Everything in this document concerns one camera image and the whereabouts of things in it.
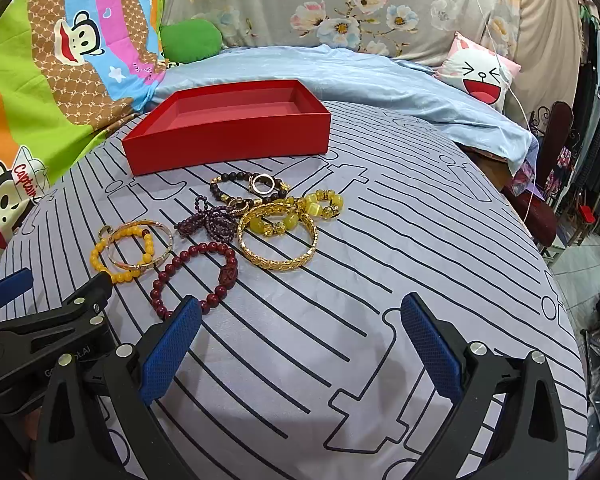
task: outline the blue gripper pad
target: blue gripper pad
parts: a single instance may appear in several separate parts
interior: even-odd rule
[[[459,402],[463,395],[460,363],[412,294],[403,298],[400,318],[438,394],[453,404]]]
[[[0,280],[0,307],[5,306],[33,286],[33,273],[25,267]]]
[[[148,406],[167,392],[201,323],[200,304],[192,298],[182,307],[178,317],[171,321],[154,351],[144,362],[140,397],[145,405]]]

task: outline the red box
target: red box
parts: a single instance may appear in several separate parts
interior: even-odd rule
[[[123,140],[134,175],[186,166],[316,155],[329,147],[331,114],[295,80],[181,90]]]

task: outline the cord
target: cord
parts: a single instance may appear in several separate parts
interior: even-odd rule
[[[484,28],[486,28],[487,30],[487,34],[489,35],[489,39],[491,40],[491,46],[493,47],[493,52],[496,55],[496,62],[498,63],[498,68],[499,68],[499,72],[500,72],[500,76],[503,80],[506,80],[506,76],[504,74],[504,70],[502,68],[502,64],[500,63],[500,56],[497,53],[496,50],[496,42],[493,39],[493,36],[491,35],[491,31],[489,30],[489,24],[487,22],[487,17],[484,15],[484,11],[482,10],[482,6],[480,5],[480,0],[475,0],[475,2],[478,4],[478,9],[480,9],[480,14],[482,15],[482,20],[484,22]],[[526,112],[525,109],[522,106],[522,103],[520,103],[520,99],[518,99],[518,96],[515,94],[515,92],[511,89],[511,86],[509,86],[509,92],[511,92],[511,95],[513,95],[513,98],[516,100],[516,102],[518,103],[518,106],[520,107],[520,110],[522,110],[522,116],[525,118],[525,123],[526,123],[526,129],[531,133],[531,125],[529,124],[528,119],[526,118]],[[534,172],[534,187],[536,186],[536,172]],[[529,204],[526,208],[526,214],[525,214],[525,218],[523,219],[522,223],[526,223],[526,218],[529,216],[529,211],[531,210],[531,202],[534,199],[534,194],[533,192],[529,192]]]

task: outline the floral fabric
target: floral fabric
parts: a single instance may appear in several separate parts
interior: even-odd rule
[[[328,44],[439,66],[455,31],[510,59],[520,0],[165,0],[163,24],[193,17],[227,46]]]

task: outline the gold bracelet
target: gold bracelet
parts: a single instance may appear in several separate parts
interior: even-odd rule
[[[302,224],[304,224],[304,227],[306,227],[306,229],[309,231],[309,234],[313,238],[311,247],[307,252],[298,258],[294,258],[293,260],[277,261],[267,260],[247,248],[242,240],[242,234],[251,219],[261,216],[284,215],[289,213],[295,213],[298,215],[299,220],[302,222]],[[240,218],[240,223],[238,224],[238,243],[240,244],[240,248],[242,249],[244,257],[258,267],[268,270],[293,270],[304,265],[314,256],[315,247],[318,244],[318,228],[315,226],[313,219],[307,213],[304,211],[298,211],[296,207],[291,204],[280,202],[263,204],[251,209],[247,214]]]
[[[164,251],[164,254],[162,256],[160,256],[159,258],[153,258],[152,254],[150,254],[149,252],[146,252],[142,255],[142,260],[140,260],[135,265],[129,265],[124,262],[118,262],[118,261],[114,260],[113,257],[111,256],[111,248],[113,246],[113,241],[120,240],[120,238],[130,235],[135,230],[134,228],[136,226],[141,226],[141,225],[151,225],[157,229],[160,229],[167,235],[167,237],[169,239],[169,243],[168,243],[167,249]],[[102,229],[100,229],[100,233],[99,233],[100,236],[102,236],[102,234],[105,231],[111,231],[111,227],[104,226]],[[167,226],[161,224],[160,222],[155,222],[153,220],[136,220],[133,222],[127,222],[126,224],[122,224],[115,231],[110,232],[109,237],[107,237],[106,245],[107,245],[107,258],[116,267],[119,267],[120,269],[125,269],[125,270],[139,270],[140,272],[144,272],[145,270],[150,269],[153,266],[161,265],[167,259],[167,257],[171,253],[171,250],[173,249],[173,235],[171,234],[170,229]]]

